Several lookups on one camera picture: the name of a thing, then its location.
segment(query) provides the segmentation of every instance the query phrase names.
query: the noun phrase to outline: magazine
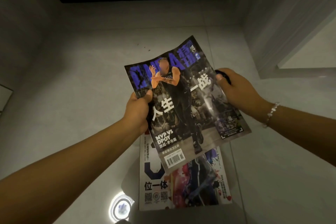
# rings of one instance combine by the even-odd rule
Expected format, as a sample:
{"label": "magazine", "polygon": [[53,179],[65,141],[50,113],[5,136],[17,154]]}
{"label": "magazine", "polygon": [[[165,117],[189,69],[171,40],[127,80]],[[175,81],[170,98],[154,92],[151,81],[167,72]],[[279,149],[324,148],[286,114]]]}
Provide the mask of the magazine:
{"label": "magazine", "polygon": [[167,174],[151,136],[140,136],[139,210],[232,203],[219,147]]}
{"label": "magazine", "polygon": [[153,91],[149,131],[167,173],[251,132],[217,85],[216,73],[193,36],[125,69],[138,98]]}

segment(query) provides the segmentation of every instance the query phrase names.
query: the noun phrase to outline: fingernail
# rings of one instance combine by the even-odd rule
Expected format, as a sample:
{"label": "fingernail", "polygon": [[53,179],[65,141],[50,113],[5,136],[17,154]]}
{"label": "fingernail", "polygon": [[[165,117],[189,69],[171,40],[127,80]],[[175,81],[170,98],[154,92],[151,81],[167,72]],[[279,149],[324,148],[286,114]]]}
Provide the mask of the fingernail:
{"label": "fingernail", "polygon": [[223,76],[221,74],[216,74],[216,79],[217,81],[220,81],[221,79],[223,79]]}

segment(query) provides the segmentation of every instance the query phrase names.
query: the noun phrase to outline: magazine on floor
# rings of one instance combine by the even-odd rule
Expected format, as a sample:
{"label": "magazine on floor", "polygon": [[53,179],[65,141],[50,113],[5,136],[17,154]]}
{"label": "magazine on floor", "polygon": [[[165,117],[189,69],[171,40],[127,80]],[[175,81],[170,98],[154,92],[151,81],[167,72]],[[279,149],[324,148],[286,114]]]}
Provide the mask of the magazine on floor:
{"label": "magazine on floor", "polygon": [[140,136],[139,210],[230,204],[219,147],[167,174],[152,137]]}
{"label": "magazine on floor", "polygon": [[125,69],[138,98],[153,90],[149,131],[167,173],[251,132],[217,85],[216,73],[193,36]]}

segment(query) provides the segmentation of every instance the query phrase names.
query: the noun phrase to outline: player's hand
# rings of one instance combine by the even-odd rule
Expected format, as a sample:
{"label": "player's hand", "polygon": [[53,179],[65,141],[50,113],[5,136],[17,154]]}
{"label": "player's hand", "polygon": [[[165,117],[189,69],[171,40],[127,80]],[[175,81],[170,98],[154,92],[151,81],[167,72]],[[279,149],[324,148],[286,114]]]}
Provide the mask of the player's hand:
{"label": "player's hand", "polygon": [[148,90],[142,98],[137,98],[133,92],[126,104],[126,111],[123,119],[128,124],[130,131],[138,132],[138,136],[142,135],[148,128],[146,117],[148,115],[148,103],[153,98],[153,92]]}
{"label": "player's hand", "polygon": [[149,66],[149,70],[152,72],[152,76],[155,76],[155,66]]}
{"label": "player's hand", "polygon": [[231,85],[221,74],[216,75],[218,85],[224,91],[229,103],[233,106],[252,117],[255,117],[262,107],[272,106],[271,103],[267,102],[257,93],[245,77],[229,68],[220,68],[218,70],[226,73],[230,78]]}
{"label": "player's hand", "polygon": [[158,81],[162,81],[163,77],[161,75],[157,75],[157,76],[152,77],[151,79],[158,82]]}

